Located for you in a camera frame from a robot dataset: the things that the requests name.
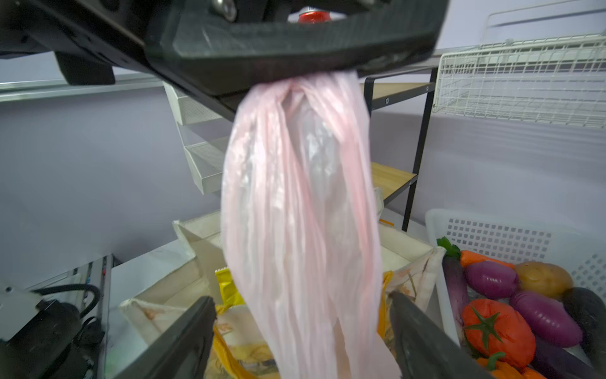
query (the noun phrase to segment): yellow bag handle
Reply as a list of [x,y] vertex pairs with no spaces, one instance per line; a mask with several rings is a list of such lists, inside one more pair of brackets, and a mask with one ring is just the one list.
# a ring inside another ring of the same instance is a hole
[[[381,336],[381,338],[385,337],[385,333],[387,331],[387,301],[385,299],[385,289],[391,281],[392,276],[393,271],[383,273],[381,305],[379,306],[379,323],[377,326],[377,333]],[[217,305],[217,316],[223,314],[229,308],[231,308],[231,305]],[[215,338],[213,339],[213,350],[215,351],[215,354],[219,358],[219,361],[223,367],[225,367],[225,371],[227,371],[227,373],[230,374],[234,379],[257,379],[257,377],[246,371],[240,362],[233,357],[227,343],[225,343],[223,336],[216,326],[213,326],[213,332],[215,333]]]

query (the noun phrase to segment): white table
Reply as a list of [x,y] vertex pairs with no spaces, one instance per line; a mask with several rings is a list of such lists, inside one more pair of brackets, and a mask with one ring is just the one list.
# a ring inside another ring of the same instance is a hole
[[[427,240],[425,227],[414,221],[410,222],[408,231],[415,238]],[[186,252],[179,241],[175,240],[112,269],[105,379],[115,377],[147,348],[147,344],[118,310],[120,303],[149,288],[192,258],[193,254]],[[435,289],[426,314],[442,326]]]

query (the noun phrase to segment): black hose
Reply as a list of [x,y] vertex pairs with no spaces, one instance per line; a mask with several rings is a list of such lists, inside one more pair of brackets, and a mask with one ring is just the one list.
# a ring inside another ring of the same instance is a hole
[[99,299],[101,299],[101,291],[92,284],[64,284],[62,286],[53,286],[53,287],[45,287],[40,289],[35,289],[32,292],[39,293],[40,295],[50,295],[51,293],[60,293],[60,292],[68,292],[68,291],[86,291],[93,293],[93,301],[80,312],[80,318],[86,316],[95,305],[99,303]]

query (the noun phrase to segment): pink plastic bag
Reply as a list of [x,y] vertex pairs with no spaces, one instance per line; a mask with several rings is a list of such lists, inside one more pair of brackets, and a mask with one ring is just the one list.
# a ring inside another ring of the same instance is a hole
[[224,253],[282,378],[401,375],[377,334],[368,149],[355,73],[261,84],[238,108],[223,173]]

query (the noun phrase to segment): wooden shelf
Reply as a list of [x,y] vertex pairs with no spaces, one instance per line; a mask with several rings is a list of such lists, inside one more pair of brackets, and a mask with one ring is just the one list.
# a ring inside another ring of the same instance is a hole
[[[423,95],[435,87],[435,83],[375,83],[373,110]],[[364,84],[360,84],[360,89],[364,92]]]
[[417,180],[414,173],[394,169],[375,162],[370,163],[373,185],[383,190],[383,202],[389,203]]

